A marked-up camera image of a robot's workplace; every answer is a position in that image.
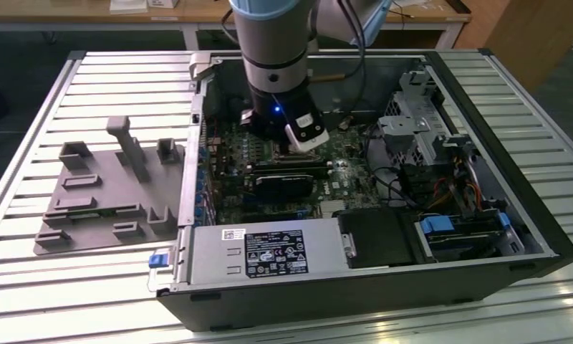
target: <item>power supply label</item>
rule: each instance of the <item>power supply label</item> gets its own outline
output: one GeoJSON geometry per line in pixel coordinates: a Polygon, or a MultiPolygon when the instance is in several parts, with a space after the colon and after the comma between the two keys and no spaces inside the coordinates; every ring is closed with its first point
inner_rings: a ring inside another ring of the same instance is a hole
{"type": "Polygon", "coordinates": [[[250,278],[308,273],[302,231],[271,231],[244,236],[250,278]]]}

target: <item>wooden cabinet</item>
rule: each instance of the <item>wooden cabinet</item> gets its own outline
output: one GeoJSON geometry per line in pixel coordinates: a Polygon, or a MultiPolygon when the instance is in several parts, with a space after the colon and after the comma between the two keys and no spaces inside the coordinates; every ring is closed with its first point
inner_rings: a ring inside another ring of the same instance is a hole
{"type": "Polygon", "coordinates": [[[490,48],[532,92],[573,45],[573,0],[463,0],[472,11],[456,48],[490,48]]]}

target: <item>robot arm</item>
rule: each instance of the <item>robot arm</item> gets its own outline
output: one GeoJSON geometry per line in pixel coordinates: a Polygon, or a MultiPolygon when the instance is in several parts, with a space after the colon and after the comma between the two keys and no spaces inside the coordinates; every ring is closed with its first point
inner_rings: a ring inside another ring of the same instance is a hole
{"type": "Polygon", "coordinates": [[[254,102],[242,124],[254,134],[291,144],[298,151],[310,151],[327,142],[330,134],[308,91],[308,23],[320,35],[358,43],[360,32],[347,24],[348,16],[351,22],[358,18],[364,42],[371,43],[390,2],[231,0],[254,102]]]}

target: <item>slotted aluminum table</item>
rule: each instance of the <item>slotted aluminum table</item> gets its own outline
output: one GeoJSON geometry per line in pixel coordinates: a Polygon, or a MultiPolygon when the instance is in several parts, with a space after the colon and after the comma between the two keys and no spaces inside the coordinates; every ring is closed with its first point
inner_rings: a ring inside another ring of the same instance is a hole
{"type": "MultiPolygon", "coordinates": [[[[494,57],[478,51],[440,55],[573,241],[573,142],[494,57]]],[[[192,333],[147,287],[148,257],[171,242],[38,257],[34,236],[63,165],[60,145],[84,140],[92,151],[115,149],[103,131],[110,115],[131,116],[143,145],[166,137],[187,145],[190,60],[191,52],[90,52],[66,63],[0,182],[0,343],[573,340],[573,264],[482,302],[192,333]]],[[[463,128],[456,116],[454,121],[463,128]]]]}

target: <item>circuit board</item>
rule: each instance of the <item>circuit board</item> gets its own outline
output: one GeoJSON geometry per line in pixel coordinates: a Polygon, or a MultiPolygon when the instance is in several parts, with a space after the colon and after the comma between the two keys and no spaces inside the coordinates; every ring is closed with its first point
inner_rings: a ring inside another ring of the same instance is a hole
{"type": "Polygon", "coordinates": [[[238,224],[263,221],[272,217],[286,219],[316,219],[323,217],[320,209],[324,201],[344,201],[347,209],[380,206],[374,180],[366,166],[363,136],[360,126],[335,130],[330,142],[306,154],[279,152],[274,142],[263,141],[236,124],[216,130],[211,139],[214,154],[214,187],[218,224],[238,224]],[[290,161],[327,162],[332,167],[328,178],[314,181],[310,196],[288,202],[259,201],[251,192],[252,180],[246,173],[252,164],[283,163],[290,161]]]}

